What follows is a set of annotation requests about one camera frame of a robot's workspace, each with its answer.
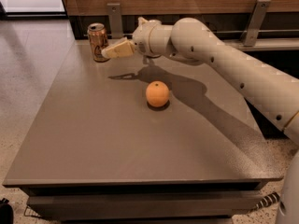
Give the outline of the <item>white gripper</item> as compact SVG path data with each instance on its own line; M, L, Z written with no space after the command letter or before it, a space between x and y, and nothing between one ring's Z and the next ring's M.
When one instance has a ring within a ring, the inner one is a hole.
M155 54L150 49L150 34L157 25L162 23L158 20L146 20L143 17L138 18L138 26L133 32L133 43L123 37L116 41L113 41L108 47L102 50L102 55L108 59L129 57L137 50L140 54L156 58L158 54Z

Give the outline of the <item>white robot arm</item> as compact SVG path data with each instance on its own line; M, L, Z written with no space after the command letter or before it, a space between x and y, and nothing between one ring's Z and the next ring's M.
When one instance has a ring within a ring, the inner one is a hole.
M173 25L140 17L131 39L104 48L106 58L139 52L183 63L202 62L239 91L273 125L299 145L299 79L219 40L202 22L184 18Z

